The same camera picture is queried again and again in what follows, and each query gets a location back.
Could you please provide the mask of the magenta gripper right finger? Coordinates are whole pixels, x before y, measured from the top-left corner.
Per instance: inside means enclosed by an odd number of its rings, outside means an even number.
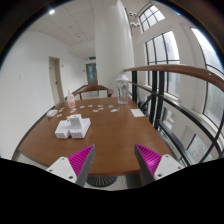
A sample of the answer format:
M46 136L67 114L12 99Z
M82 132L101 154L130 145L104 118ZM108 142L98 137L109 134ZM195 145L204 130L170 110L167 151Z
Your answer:
M135 145L134 154L146 184L183 169L183 166L169 154L160 155L139 144Z

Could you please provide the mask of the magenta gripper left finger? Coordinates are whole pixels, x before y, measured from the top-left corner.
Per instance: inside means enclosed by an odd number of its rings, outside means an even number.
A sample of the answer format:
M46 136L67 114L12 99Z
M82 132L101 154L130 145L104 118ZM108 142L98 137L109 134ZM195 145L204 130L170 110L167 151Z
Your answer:
M60 157L46 171L83 187L95 155L95 146L91 145L69 158Z

